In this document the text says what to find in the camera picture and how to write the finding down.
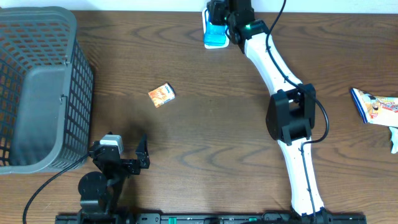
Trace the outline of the teal mouthwash bottle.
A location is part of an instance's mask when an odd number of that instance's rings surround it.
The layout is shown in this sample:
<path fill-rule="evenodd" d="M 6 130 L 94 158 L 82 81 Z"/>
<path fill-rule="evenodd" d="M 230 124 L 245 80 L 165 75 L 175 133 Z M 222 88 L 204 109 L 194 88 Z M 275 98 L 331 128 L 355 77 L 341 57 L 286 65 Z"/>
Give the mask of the teal mouthwash bottle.
<path fill-rule="evenodd" d="M 209 21 L 205 22 L 203 42 L 206 49 L 220 49 L 229 45 L 226 36 L 226 26 L 216 26 Z"/>

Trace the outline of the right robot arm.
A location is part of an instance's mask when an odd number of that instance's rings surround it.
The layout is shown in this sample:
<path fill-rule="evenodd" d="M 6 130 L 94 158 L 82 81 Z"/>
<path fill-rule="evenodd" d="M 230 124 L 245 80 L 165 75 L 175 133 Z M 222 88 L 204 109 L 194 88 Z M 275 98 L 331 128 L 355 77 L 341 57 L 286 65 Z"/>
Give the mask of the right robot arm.
<path fill-rule="evenodd" d="M 317 222 L 324 204 L 311 157 L 315 108 L 321 106 L 315 88 L 290 71 L 273 42 L 274 26 L 255 17 L 250 1 L 209 1 L 202 18 L 205 47 L 238 45 L 264 80 L 271 96 L 266 126 L 284 155 L 293 213 L 302 223 Z"/>

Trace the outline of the light teal pouch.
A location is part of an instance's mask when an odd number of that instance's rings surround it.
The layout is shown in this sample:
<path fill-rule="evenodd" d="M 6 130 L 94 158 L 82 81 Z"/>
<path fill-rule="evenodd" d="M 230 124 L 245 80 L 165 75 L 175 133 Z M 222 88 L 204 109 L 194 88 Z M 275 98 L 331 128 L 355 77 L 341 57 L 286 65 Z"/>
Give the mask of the light teal pouch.
<path fill-rule="evenodd" d="M 395 127 L 389 127 L 391 132 L 391 142 L 392 142 L 392 154 L 397 154 L 398 152 L 398 129 Z"/>

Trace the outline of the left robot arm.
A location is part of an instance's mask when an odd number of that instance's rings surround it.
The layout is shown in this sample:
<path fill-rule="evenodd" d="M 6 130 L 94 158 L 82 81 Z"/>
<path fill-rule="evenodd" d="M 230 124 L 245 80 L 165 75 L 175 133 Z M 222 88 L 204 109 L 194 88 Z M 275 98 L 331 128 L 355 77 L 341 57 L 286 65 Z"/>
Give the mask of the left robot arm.
<path fill-rule="evenodd" d="M 150 166 L 147 136 L 136 148 L 135 159 L 123 159 L 123 140 L 109 133 L 90 147 L 89 156 L 98 168 L 84 175 L 78 184 L 81 210 L 78 223 L 135 223 L 134 215 L 120 210 L 118 201 L 126 179 Z"/>

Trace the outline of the orange small box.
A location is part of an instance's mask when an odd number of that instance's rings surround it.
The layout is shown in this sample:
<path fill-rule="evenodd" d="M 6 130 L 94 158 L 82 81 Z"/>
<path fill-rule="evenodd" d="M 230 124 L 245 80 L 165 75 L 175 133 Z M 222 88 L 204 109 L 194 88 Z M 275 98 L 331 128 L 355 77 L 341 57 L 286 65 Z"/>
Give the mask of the orange small box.
<path fill-rule="evenodd" d="M 148 95 L 156 108 L 175 98 L 175 92 L 169 83 L 165 83 L 155 90 L 148 92 Z"/>

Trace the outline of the yellow snack bag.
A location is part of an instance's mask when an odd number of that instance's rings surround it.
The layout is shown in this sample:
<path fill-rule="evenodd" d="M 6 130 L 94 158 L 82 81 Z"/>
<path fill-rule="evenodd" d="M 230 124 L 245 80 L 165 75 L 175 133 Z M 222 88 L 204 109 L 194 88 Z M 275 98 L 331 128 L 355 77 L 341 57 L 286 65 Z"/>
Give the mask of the yellow snack bag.
<path fill-rule="evenodd" d="M 375 96 L 356 88 L 350 93 L 363 123 L 397 127 L 397 97 Z"/>

